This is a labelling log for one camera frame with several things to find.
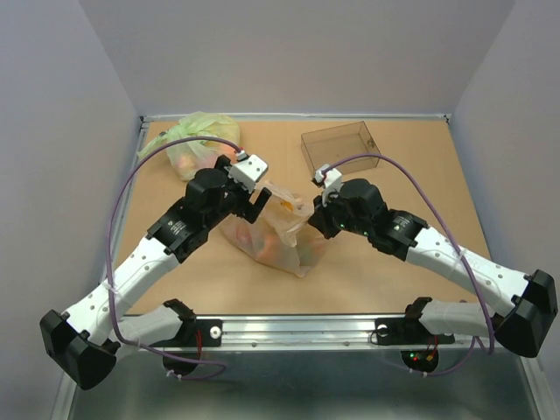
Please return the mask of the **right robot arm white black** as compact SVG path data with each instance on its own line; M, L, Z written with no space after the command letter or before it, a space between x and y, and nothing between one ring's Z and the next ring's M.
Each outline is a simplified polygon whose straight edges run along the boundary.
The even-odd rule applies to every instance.
M480 298L478 304L417 299L402 321L408 339L458 333L493 338L522 357L539 354L558 314L550 274L509 269L454 245L425 220L388 208L379 189L363 178L344 181L331 171L312 181L322 192L308 222L326 239L342 231L363 236L377 251L427 269Z

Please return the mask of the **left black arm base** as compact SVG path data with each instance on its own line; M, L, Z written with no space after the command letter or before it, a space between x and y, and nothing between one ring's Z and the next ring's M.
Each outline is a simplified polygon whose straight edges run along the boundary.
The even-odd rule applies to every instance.
M178 333L171 339L163 340L159 347L176 347L187 349L178 352L177 356L200 360L205 347L219 347L223 322L218 318L197 318L182 325Z

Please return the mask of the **orange translucent plastic bag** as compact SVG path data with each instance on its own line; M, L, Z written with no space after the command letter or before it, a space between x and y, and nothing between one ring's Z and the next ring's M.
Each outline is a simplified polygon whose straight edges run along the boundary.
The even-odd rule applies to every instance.
M254 223L229 216L220 231L236 248L254 261L304 277L326 252L327 240L308 224L312 203L298 193L269 181L255 190L270 190L271 197Z

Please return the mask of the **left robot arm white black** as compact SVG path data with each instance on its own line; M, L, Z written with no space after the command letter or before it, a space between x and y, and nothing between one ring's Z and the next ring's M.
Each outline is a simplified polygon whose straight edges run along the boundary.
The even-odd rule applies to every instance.
M210 231L233 214L253 223L271 193L250 199L269 167L256 155L239 154L236 163L221 156L212 168L196 172L178 199L147 231L130 256L82 300L66 310L50 310L39 321L46 353L83 390L101 383L124 348L141 338L170 339L184 345L194 336L193 313L177 299L145 316L147 325L121 320L159 279L175 270L207 242Z

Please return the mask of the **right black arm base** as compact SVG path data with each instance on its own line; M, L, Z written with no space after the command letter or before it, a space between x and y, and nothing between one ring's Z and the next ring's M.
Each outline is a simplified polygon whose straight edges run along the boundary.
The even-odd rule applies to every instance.
M434 374L438 367L441 346L455 343L453 334L434 335L417 319L381 318L375 321L369 342L385 347L403 347L400 351L405 367L413 372Z

